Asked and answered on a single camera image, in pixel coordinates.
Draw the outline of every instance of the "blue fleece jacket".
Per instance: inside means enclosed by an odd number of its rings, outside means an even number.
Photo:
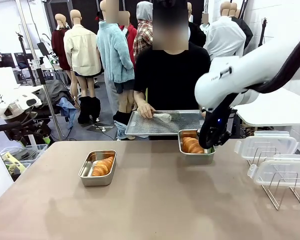
[[[107,77],[115,83],[124,83],[135,78],[128,43],[118,24],[99,22],[96,44]]]

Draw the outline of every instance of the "red jacket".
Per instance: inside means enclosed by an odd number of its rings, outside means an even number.
[[[134,40],[137,35],[137,29],[130,24],[128,26],[128,33],[127,33],[127,42],[128,42],[128,48],[129,48],[129,54],[130,54],[130,59],[131,62],[133,63],[133,66],[135,66],[135,58],[134,58]]]

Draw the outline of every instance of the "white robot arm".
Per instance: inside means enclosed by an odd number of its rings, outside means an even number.
[[[214,59],[194,90],[207,111],[200,145],[224,144],[231,135],[226,131],[231,107],[251,103],[258,93],[271,93],[290,80],[300,80],[300,32],[275,38],[241,58]]]

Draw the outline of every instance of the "black cap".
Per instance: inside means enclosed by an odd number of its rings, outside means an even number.
[[[186,0],[153,0],[153,24],[164,27],[188,24]]]

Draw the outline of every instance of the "stainless steel tray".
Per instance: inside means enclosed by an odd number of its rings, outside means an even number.
[[[200,110],[162,110],[158,114],[170,114],[171,122],[165,123],[153,117],[142,117],[137,111],[133,111],[125,130],[126,135],[133,136],[177,136],[180,130],[200,129],[204,124],[204,118]]]
[[[215,147],[207,150],[209,153],[188,153],[184,152],[183,137],[192,137],[198,139],[197,129],[180,130],[178,132],[179,150],[185,161],[190,165],[208,165],[214,160]]]
[[[111,156],[114,156],[113,164],[110,172],[105,176],[87,176],[94,161],[107,159]],[[88,154],[84,160],[82,167],[79,171],[79,177],[82,180],[83,185],[85,186],[106,186],[109,185],[112,181],[112,178],[115,173],[116,163],[117,163],[117,152],[115,150],[101,150],[101,151],[92,151]]]

